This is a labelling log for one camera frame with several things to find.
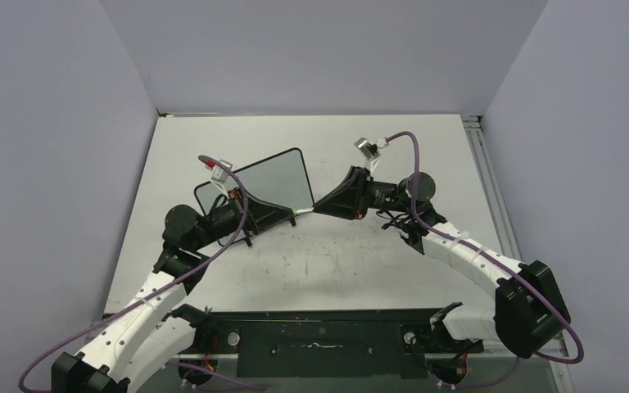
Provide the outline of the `silver marker pen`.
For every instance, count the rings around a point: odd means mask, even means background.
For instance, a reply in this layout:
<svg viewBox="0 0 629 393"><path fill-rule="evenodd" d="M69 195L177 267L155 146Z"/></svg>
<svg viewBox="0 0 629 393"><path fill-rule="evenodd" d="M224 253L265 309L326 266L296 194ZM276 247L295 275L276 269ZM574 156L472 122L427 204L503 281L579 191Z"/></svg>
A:
<svg viewBox="0 0 629 393"><path fill-rule="evenodd" d="M304 214L309 214L312 213L314 210L314 208L306 208L306 209L298 209L298 214L297 215L304 215Z"/></svg>

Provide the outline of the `black framed small whiteboard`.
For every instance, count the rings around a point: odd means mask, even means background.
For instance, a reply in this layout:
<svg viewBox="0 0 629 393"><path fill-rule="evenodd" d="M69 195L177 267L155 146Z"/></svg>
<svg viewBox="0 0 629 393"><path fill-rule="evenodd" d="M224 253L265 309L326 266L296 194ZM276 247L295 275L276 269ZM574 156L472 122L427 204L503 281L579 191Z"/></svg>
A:
<svg viewBox="0 0 629 393"><path fill-rule="evenodd" d="M289 148L248 165L232 166L249 194L261 201L291 210L309 209L315 203L301 149ZM194 196L204 213L222 206L242 208L241 190L228 176L224 187L206 181L194 188Z"/></svg>

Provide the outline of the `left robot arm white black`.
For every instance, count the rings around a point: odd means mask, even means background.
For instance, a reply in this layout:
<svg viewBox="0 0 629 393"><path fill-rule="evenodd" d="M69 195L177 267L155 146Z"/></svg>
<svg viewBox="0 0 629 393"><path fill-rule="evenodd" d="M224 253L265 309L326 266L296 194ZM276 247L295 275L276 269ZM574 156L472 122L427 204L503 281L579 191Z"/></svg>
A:
<svg viewBox="0 0 629 393"><path fill-rule="evenodd" d="M136 296L106 320L106 327L76 354L63 353L51 369L54 392L135 392L180 351L205 350L207 314L183 300L215 260L200 254L214 242L228 246L241 235L258 235L297 212L259 200L237 187L226 202L201 215L178 205L165 217L163 250Z"/></svg>

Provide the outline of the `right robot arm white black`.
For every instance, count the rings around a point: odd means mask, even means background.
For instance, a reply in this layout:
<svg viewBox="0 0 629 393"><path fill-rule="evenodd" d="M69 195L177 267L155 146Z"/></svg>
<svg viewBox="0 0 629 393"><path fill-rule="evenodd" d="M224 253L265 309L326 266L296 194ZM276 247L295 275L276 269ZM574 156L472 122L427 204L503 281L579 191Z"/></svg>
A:
<svg viewBox="0 0 629 393"><path fill-rule="evenodd" d="M492 251L459 231L431 203L434 179L425 173L398 183L377 182L363 167L350 167L336 188L314 204L316 214L362 219L369 210L389 215L389 226L418 253L441 261L480 287L494 304L455 302L430 319L430 337L440 350L461 341L497 341L519 358L537 354L572 319L550 268Z"/></svg>

